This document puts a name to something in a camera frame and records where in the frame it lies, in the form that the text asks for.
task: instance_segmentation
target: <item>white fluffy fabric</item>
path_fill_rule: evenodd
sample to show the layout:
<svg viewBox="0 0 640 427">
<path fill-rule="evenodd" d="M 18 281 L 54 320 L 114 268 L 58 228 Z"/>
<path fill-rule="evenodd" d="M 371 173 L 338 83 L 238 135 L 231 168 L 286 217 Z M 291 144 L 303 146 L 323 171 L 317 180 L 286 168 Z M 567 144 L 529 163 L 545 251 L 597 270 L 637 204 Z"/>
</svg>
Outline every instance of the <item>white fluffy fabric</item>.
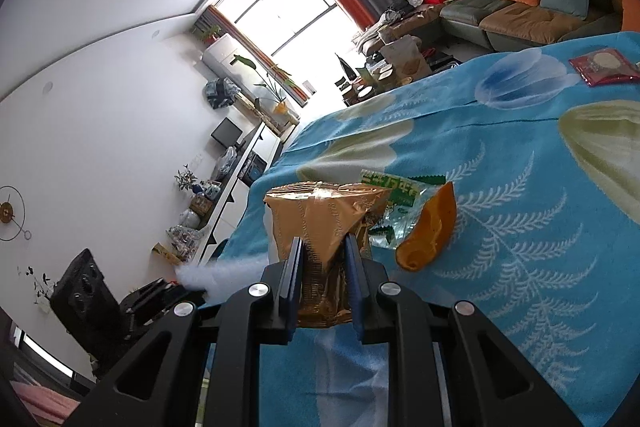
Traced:
<svg viewBox="0 0 640 427">
<path fill-rule="evenodd" d="M 175 269 L 175 278 L 190 290 L 206 290 L 208 304 L 220 304 L 238 290 L 258 282 L 268 256 L 245 259 L 218 259 L 205 266 L 183 265 Z"/>
</svg>

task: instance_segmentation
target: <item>silver screw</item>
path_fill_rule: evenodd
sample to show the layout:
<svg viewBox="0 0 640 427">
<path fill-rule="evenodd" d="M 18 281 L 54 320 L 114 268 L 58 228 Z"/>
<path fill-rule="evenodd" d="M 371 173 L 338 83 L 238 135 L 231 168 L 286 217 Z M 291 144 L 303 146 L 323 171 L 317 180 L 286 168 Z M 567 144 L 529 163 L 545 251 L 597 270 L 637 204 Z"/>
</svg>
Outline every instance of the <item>silver screw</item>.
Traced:
<svg viewBox="0 0 640 427">
<path fill-rule="evenodd" d="M 187 315 L 191 315 L 191 312 L 193 312 L 193 304 L 190 302 L 181 302 L 175 305 L 174 313 L 178 315 L 178 317 L 186 317 Z"/>
<path fill-rule="evenodd" d="M 476 311 L 476 308 L 468 301 L 460 301 L 456 303 L 456 311 L 460 315 L 473 315 Z"/>
<path fill-rule="evenodd" d="M 390 297 L 398 295 L 400 293 L 400 290 L 400 286 L 394 282 L 385 282 L 382 286 L 380 286 L 380 291 L 385 295 L 389 295 Z"/>
<path fill-rule="evenodd" d="M 269 293 L 269 287 L 264 282 L 257 282 L 249 286 L 249 295 L 252 297 L 262 297 Z"/>
</svg>

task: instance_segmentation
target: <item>blue blanket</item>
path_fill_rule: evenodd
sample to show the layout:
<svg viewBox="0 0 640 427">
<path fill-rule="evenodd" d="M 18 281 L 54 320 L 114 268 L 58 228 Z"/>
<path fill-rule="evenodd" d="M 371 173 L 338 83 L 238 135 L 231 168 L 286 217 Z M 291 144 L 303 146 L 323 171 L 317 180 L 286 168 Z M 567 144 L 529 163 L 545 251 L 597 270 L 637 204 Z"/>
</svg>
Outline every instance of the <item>blue blanket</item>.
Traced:
<svg viewBox="0 0 640 427">
<path fill-rule="evenodd" d="M 640 90 L 589 88 L 568 63 L 605 47 L 640 60 L 634 33 L 487 55 L 314 122 L 253 185 L 223 256 L 266 255 L 271 187 L 446 174 L 446 251 L 418 273 L 374 257 L 424 299 L 476 302 L 600 427 L 640 371 Z M 385 347 L 351 325 L 298 330 L 260 363 L 261 425 L 386 426 Z"/>
</svg>

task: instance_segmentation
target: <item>gold snack bag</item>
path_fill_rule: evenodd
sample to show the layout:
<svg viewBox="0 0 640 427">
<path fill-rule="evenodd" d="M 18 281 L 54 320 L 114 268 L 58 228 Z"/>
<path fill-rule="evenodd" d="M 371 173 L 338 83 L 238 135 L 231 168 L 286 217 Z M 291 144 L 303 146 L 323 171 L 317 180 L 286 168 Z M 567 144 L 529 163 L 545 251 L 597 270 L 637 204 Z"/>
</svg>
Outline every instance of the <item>gold snack bag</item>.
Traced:
<svg viewBox="0 0 640 427">
<path fill-rule="evenodd" d="M 353 232 L 365 256 L 367 229 L 382 216 L 388 188 L 364 184 L 334 185 L 302 182 L 267 192 L 264 201 L 273 214 L 273 235 L 281 261 L 291 241 L 306 246 L 298 326 L 329 328 L 351 320 L 340 245 Z"/>
</svg>

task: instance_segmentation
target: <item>orange slice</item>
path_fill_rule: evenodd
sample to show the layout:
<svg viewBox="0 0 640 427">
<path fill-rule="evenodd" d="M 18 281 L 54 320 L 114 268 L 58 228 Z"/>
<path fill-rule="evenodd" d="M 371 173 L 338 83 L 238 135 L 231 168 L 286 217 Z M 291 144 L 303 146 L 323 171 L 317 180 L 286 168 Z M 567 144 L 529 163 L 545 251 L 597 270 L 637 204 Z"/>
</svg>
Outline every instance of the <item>orange slice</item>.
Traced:
<svg viewBox="0 0 640 427">
<path fill-rule="evenodd" d="M 415 272 L 436 259 L 449 242 L 456 213 L 453 183 L 448 182 L 424 204 L 414 229 L 396 248 L 396 263 Z"/>
</svg>

